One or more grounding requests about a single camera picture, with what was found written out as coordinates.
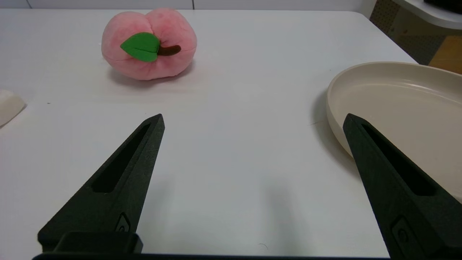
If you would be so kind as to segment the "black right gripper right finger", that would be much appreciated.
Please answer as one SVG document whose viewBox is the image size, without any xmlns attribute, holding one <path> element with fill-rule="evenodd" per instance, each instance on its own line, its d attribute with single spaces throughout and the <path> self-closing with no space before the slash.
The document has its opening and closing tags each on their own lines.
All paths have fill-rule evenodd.
<svg viewBox="0 0 462 260">
<path fill-rule="evenodd" d="M 461 203 L 366 120 L 343 131 L 391 259 L 460 260 Z"/>
</svg>

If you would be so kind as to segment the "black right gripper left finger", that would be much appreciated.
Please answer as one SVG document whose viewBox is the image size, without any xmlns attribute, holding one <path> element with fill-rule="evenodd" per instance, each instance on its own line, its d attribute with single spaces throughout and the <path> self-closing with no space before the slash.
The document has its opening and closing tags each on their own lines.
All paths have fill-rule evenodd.
<svg viewBox="0 0 462 260">
<path fill-rule="evenodd" d="M 144 120 L 38 232 L 43 253 L 70 233 L 135 233 L 165 130 Z"/>
</svg>

